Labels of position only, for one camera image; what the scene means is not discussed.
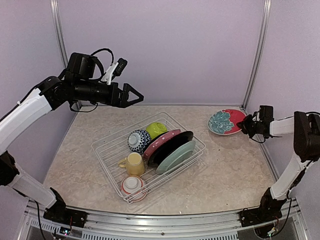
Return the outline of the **red teal floral plate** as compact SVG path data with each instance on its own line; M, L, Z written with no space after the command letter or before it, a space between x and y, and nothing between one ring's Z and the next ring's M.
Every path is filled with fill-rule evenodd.
M214 113L208 120L208 129L217 135L233 135L241 131L237 123L244 120L246 114L237 109L223 109Z

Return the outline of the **black plate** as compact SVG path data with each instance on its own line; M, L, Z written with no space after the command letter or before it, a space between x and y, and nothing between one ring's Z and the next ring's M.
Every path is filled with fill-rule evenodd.
M160 163L176 149L190 142L194 137L192 131L184 131L159 146L148 158L147 165L151 168L158 167Z

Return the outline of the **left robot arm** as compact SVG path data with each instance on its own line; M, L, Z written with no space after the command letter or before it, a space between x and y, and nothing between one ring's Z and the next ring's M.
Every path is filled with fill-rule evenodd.
M65 201L53 188L46 188L15 162L8 147L28 127L64 103L73 106L78 101L127 108L144 100L144 96L130 84L119 88L114 78L119 77L127 60L112 60L104 69L95 53L71 54L67 67L59 76L50 76L35 85L28 94L0 120L0 184L32 198L44 206L57 221L70 218Z

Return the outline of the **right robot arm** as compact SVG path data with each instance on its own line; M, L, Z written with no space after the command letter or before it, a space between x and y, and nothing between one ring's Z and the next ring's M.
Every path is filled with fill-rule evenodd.
M292 116L275 120L274 108L261 105L236 125L250 139L255 135L262 135L264 140L293 135L292 158L278 180L263 194L255 212L260 222L266 222L286 202L308 168L320 159L320 114L295 111Z

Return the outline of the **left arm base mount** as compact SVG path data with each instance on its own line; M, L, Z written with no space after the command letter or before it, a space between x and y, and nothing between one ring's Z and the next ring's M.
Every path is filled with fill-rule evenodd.
M88 214L85 211L67 208L64 204L57 202L47 208L43 214L46 220L79 228L84 228L87 217Z

